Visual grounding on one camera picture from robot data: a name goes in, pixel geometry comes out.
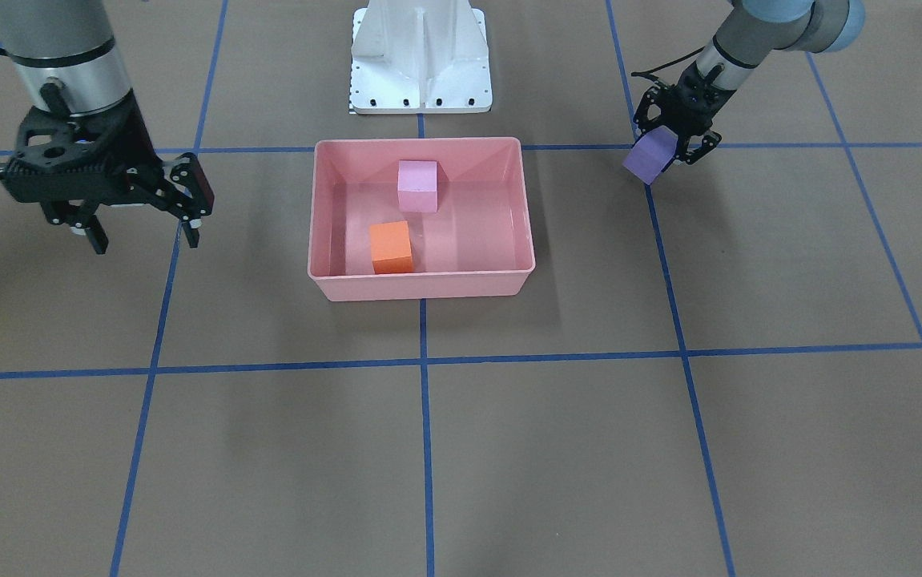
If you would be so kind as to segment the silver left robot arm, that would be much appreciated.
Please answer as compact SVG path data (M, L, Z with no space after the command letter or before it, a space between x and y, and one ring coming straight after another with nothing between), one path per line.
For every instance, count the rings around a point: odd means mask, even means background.
M678 80L654 69L633 121L640 131L625 167L651 184L671 164L694 164L716 149L714 117L773 51L806 54L849 47L866 22L861 1L733 1L731 13L703 48L686 56Z

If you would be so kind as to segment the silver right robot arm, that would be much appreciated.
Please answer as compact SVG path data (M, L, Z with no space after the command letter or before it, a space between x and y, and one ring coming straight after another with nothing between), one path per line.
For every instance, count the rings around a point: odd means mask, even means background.
M161 160L99 1L0 1L0 44L32 106L0 183L38 204L97 253L109 244L101 207L150 205L181 224L190 248L214 209L198 157Z

